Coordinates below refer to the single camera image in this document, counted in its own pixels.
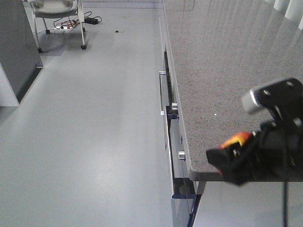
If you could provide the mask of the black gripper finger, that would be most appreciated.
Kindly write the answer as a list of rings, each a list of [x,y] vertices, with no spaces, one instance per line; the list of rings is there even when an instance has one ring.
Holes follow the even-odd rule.
[[[243,146],[237,142],[226,148],[209,149],[206,157],[208,163],[221,173],[225,182],[242,185],[257,179],[253,157],[256,147],[256,142],[246,142]]]

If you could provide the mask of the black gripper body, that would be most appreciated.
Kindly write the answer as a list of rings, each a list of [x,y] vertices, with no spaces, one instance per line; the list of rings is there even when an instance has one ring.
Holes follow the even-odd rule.
[[[257,133],[257,181],[303,180],[303,85],[295,78],[260,85],[257,101],[272,120]]]

